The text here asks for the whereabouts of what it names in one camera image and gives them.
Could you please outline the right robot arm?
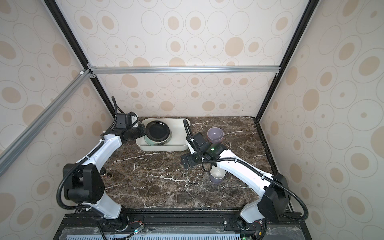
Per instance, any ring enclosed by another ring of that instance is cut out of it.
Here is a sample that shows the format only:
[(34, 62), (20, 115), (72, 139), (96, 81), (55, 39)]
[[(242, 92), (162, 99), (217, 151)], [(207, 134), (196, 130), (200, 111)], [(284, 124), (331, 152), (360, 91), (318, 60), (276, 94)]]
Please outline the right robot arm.
[[(259, 199), (246, 204), (240, 212), (241, 219), (252, 224), (261, 219), (279, 222), (282, 219), (291, 221), (305, 221), (309, 210), (304, 201), (289, 187), (282, 174), (273, 176), (264, 172), (236, 156), (221, 143), (211, 143), (204, 139), (201, 133), (193, 134), (188, 120), (183, 120), (186, 131), (186, 141), (190, 153), (181, 157), (184, 168), (189, 169), (197, 165), (222, 169), (248, 185)], [(290, 217), (285, 210), (291, 199), (295, 199), (303, 209), (300, 217)]]

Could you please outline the teal flower plate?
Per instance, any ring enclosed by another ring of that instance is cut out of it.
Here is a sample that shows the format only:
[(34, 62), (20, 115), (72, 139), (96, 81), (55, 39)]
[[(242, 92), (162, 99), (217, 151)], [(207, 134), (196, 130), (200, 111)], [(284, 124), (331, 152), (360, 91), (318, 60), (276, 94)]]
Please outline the teal flower plate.
[(145, 142), (147, 143), (147, 145), (149, 145), (149, 146), (163, 146), (171, 140), (171, 137), (168, 137), (167, 139), (165, 139), (163, 141), (154, 141), (154, 140), (151, 140), (150, 138), (148, 138), (147, 136), (145, 136), (144, 139), (145, 139)]

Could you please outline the black plate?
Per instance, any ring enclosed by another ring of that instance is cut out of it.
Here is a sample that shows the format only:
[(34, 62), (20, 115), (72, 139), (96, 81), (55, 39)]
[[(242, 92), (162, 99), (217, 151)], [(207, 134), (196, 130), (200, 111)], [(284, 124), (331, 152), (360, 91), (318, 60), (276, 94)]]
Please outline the black plate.
[(162, 121), (151, 121), (146, 125), (146, 137), (159, 144), (165, 144), (171, 138), (169, 126)]

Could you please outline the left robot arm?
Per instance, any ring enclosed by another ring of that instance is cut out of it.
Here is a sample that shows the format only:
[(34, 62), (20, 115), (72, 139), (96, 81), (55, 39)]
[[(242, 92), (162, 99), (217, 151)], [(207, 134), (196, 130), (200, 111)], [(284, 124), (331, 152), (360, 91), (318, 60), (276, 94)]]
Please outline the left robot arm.
[(111, 155), (124, 143), (145, 136), (143, 124), (134, 112), (124, 113), (114, 104), (114, 120), (101, 134), (100, 142), (75, 164), (63, 168), (63, 179), (56, 193), (56, 201), (64, 210), (86, 209), (95, 211), (102, 219), (121, 224), (128, 222), (122, 205), (105, 191), (102, 168)]

